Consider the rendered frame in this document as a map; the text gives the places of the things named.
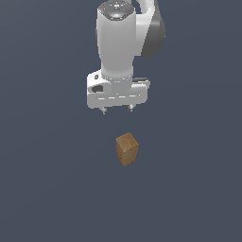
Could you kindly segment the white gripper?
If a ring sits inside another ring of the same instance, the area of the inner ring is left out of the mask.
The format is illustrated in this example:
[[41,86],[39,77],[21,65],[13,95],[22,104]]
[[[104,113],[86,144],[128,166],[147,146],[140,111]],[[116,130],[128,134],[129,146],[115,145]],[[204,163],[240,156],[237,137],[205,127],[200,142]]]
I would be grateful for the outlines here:
[[128,105],[128,112],[132,112],[137,104],[147,101],[149,85],[148,78],[134,78],[126,84],[124,79],[106,80],[100,71],[93,72],[87,77],[87,106],[107,114],[109,107]]

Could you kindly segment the brown wooden block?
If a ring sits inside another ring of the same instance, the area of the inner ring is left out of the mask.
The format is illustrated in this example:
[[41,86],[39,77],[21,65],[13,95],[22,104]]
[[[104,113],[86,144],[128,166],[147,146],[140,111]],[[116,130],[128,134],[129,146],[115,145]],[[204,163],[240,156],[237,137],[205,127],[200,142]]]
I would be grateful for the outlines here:
[[136,159],[139,144],[133,137],[133,135],[128,132],[115,139],[116,141],[116,152],[119,161],[123,166],[130,164]]

